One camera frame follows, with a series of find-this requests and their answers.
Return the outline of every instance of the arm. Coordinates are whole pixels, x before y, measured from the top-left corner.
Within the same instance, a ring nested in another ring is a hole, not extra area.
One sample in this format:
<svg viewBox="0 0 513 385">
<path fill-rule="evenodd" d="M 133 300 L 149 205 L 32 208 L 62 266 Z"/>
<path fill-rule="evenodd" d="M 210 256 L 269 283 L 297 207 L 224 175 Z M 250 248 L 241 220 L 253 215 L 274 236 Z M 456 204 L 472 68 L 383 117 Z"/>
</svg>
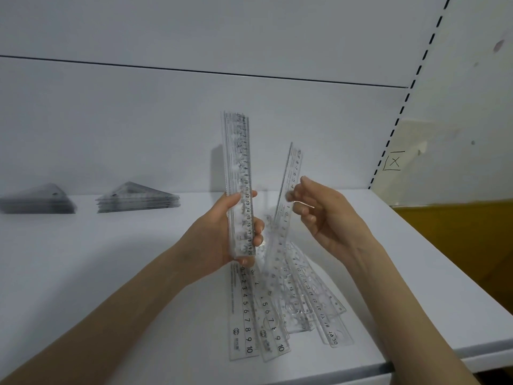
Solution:
<svg viewBox="0 0 513 385">
<path fill-rule="evenodd" d="M 294 204 L 294 212 L 354 279 L 400 383 L 478 385 L 342 194 L 302 177 L 288 197 L 299 201 Z"/>
<path fill-rule="evenodd" d="M 231 261 L 226 213 L 239 200 L 238 194 L 223 195 L 174 246 L 1 384 L 104 383 L 173 297 Z M 263 228 L 264 223 L 255 219 L 255 245 L 263 240 Z M 238 261 L 251 266 L 254 260 Z"/>
</svg>

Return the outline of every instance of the yellow surface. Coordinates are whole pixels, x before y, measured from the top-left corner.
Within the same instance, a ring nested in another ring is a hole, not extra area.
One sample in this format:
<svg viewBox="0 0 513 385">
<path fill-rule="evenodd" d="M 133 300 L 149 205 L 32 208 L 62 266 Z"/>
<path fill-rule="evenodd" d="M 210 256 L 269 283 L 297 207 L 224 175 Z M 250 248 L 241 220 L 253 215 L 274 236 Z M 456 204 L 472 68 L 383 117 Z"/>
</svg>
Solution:
<svg viewBox="0 0 513 385">
<path fill-rule="evenodd" d="M 394 210 L 513 313 L 513 200 Z"/>
</svg>

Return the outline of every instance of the left hand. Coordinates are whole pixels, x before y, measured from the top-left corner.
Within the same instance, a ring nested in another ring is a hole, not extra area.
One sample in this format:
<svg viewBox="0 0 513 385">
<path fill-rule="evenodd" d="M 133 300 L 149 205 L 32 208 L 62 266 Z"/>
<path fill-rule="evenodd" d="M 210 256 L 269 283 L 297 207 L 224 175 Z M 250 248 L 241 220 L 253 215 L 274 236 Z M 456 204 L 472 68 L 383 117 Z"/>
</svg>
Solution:
<svg viewBox="0 0 513 385">
<path fill-rule="evenodd" d="M 240 194 L 227 196 L 223 194 L 202 217 L 197 219 L 187 232 L 171 249 L 176 253 L 176 261 L 187 273 L 188 283 L 208 276 L 233 258 L 230 255 L 228 239 L 228 216 L 230 208 L 240 201 Z M 262 231 L 264 222 L 254 218 L 253 244 L 260 246 L 264 240 Z M 245 267 L 254 264 L 254 257 L 237 258 L 237 262 Z"/>
</svg>

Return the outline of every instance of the forearm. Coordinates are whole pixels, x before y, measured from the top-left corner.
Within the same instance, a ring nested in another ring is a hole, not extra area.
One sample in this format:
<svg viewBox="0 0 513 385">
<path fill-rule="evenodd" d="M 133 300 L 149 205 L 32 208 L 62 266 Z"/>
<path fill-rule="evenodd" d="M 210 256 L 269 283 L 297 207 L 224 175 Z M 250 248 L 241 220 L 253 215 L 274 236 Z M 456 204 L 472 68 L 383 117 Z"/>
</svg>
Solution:
<svg viewBox="0 0 513 385">
<path fill-rule="evenodd" d="M 2 381 L 100 384 L 160 311 L 188 283 L 170 248 L 84 320 Z"/>
<path fill-rule="evenodd" d="M 349 272 L 375 318 L 401 383 L 477 383 L 445 342 L 377 242 Z"/>
</svg>

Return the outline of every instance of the right hand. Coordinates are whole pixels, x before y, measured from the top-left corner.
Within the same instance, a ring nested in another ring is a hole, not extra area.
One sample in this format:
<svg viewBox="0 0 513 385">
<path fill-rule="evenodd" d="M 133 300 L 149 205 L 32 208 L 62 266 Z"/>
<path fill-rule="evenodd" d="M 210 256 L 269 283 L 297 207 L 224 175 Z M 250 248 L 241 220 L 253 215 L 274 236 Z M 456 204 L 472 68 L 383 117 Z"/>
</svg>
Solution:
<svg viewBox="0 0 513 385">
<path fill-rule="evenodd" d="M 312 236 L 346 267 L 355 261 L 361 265 L 360 256 L 379 246 L 367 224 L 336 190 L 302 176 L 287 200 L 295 201 L 293 211 Z"/>
</svg>

